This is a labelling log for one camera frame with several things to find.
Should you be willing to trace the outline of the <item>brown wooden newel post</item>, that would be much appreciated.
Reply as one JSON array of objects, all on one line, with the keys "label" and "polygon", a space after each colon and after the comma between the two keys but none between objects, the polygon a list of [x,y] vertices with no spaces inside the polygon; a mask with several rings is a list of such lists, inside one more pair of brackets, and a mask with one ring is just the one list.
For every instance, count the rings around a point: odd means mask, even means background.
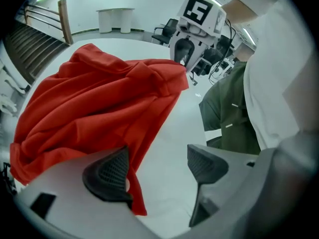
[{"label": "brown wooden newel post", "polygon": [[68,43],[69,45],[72,45],[73,39],[72,39],[72,34],[71,34],[69,20],[68,20],[66,0],[58,1],[58,13],[59,13],[61,28],[62,28],[65,42]]}]

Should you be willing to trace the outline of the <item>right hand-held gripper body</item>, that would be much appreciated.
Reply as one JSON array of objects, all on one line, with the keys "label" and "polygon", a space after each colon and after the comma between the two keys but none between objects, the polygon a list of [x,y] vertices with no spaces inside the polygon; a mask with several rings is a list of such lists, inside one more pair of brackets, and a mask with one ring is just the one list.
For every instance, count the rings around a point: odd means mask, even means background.
[{"label": "right hand-held gripper body", "polygon": [[177,16],[176,29],[205,44],[220,38],[226,20],[226,12],[207,0],[185,0]]}]

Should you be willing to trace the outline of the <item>person's right forearm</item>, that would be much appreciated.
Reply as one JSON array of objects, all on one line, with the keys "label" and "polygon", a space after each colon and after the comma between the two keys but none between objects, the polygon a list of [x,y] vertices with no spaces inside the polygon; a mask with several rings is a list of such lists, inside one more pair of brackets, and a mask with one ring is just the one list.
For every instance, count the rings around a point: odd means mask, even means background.
[{"label": "person's right forearm", "polygon": [[221,7],[231,24],[239,24],[252,21],[258,16],[240,0],[231,0]]}]

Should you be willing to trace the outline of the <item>wooden stair handrail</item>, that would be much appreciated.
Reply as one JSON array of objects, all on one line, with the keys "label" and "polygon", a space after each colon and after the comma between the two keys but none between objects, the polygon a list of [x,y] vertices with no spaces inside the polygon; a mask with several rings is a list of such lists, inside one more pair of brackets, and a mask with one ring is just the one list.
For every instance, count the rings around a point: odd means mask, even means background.
[{"label": "wooden stair handrail", "polygon": [[47,26],[53,27],[62,31],[62,24],[58,12],[48,8],[26,3],[23,7],[24,20],[27,24],[29,19],[33,19]]}]

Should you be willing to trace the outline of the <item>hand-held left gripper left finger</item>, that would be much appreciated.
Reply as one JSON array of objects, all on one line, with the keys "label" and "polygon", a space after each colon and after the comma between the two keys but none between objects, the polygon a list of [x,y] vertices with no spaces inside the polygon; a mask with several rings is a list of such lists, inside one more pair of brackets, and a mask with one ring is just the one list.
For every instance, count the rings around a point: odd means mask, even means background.
[{"label": "hand-held left gripper left finger", "polygon": [[48,239],[155,239],[132,212],[128,169],[126,147],[58,163],[18,193],[17,207]]}]

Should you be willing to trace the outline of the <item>dark wooden staircase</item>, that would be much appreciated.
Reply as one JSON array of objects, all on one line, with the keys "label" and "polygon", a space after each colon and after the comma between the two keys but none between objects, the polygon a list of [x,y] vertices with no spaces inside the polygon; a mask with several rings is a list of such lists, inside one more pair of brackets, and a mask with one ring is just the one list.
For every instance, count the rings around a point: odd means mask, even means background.
[{"label": "dark wooden staircase", "polygon": [[17,20],[3,43],[13,65],[30,85],[59,53],[69,47],[69,44]]}]

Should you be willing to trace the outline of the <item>white ornate dressing table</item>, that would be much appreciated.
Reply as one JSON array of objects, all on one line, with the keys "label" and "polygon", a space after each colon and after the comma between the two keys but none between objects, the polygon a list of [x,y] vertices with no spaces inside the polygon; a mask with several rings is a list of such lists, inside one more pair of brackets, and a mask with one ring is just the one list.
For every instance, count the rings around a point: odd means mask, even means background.
[{"label": "white ornate dressing table", "polygon": [[21,88],[13,77],[8,74],[5,65],[0,60],[0,94],[12,94],[13,91],[21,94],[26,93],[25,89]]}]

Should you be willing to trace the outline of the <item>black chrome-frame visitor chair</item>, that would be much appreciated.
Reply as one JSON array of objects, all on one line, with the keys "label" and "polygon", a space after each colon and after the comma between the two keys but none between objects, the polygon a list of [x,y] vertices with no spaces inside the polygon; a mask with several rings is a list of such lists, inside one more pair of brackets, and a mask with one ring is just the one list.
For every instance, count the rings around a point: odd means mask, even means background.
[{"label": "black chrome-frame visitor chair", "polygon": [[[152,35],[152,42],[153,40],[159,41],[160,45],[167,44],[169,45],[170,39],[174,35],[176,31],[178,20],[170,18],[169,21],[164,26],[159,26],[154,28],[154,32]],[[161,34],[156,34],[156,30],[161,29]]]}]

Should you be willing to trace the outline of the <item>person's green trousers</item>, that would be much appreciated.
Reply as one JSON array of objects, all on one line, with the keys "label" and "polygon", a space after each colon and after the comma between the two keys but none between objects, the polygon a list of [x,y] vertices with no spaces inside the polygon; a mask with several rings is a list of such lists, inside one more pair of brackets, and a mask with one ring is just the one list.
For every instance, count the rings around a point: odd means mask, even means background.
[{"label": "person's green trousers", "polygon": [[236,62],[230,75],[215,83],[199,104],[205,131],[221,130],[207,145],[223,150],[258,155],[260,147],[249,120],[244,97],[246,62]]}]

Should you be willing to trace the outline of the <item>red shirt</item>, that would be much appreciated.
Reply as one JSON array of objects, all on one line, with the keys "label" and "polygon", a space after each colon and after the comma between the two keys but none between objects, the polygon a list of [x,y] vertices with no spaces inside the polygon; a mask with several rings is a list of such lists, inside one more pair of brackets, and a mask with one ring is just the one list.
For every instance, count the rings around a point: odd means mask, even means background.
[{"label": "red shirt", "polygon": [[92,43],[83,45],[38,85],[19,117],[11,174],[27,185],[57,163],[127,146],[132,211],[146,216],[136,172],[187,88],[185,68],[177,62],[123,61]]}]

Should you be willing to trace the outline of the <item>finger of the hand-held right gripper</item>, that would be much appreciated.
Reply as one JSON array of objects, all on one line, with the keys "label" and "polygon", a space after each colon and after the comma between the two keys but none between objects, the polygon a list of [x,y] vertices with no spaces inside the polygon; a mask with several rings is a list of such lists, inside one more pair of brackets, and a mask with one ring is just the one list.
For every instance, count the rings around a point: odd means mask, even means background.
[{"label": "finger of the hand-held right gripper", "polygon": [[185,67],[184,57],[186,56],[185,33],[175,33],[169,43],[170,59]]},{"label": "finger of the hand-held right gripper", "polygon": [[202,56],[207,45],[194,37],[190,37],[188,43],[190,44],[190,49],[186,57],[185,68],[187,72],[190,72]]}]

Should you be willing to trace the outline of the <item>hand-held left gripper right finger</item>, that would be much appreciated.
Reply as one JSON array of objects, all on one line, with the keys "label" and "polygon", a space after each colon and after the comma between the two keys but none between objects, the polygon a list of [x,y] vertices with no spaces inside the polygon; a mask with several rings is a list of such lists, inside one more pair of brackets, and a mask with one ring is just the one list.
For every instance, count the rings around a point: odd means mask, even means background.
[{"label": "hand-held left gripper right finger", "polygon": [[190,227],[221,209],[241,186],[257,157],[199,144],[187,146],[187,165],[197,182]]}]

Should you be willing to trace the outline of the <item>black swivel office chair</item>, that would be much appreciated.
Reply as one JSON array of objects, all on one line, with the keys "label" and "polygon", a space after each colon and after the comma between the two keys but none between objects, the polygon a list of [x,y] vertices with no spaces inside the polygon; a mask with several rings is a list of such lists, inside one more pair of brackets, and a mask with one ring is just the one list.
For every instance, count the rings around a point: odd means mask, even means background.
[{"label": "black swivel office chair", "polygon": [[206,49],[203,54],[203,59],[208,61],[210,64],[206,64],[203,60],[198,63],[199,69],[196,72],[197,76],[208,75],[212,65],[216,64],[223,57],[227,51],[229,44],[229,38],[221,35],[216,48]]}]

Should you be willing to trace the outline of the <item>white curved console table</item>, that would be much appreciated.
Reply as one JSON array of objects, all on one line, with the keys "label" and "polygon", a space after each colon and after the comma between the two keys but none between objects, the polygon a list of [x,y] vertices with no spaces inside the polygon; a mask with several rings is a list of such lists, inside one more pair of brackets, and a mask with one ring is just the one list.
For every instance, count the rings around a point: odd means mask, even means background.
[{"label": "white curved console table", "polygon": [[119,28],[120,33],[131,32],[134,8],[117,7],[97,10],[100,33],[110,33],[113,28]]}]

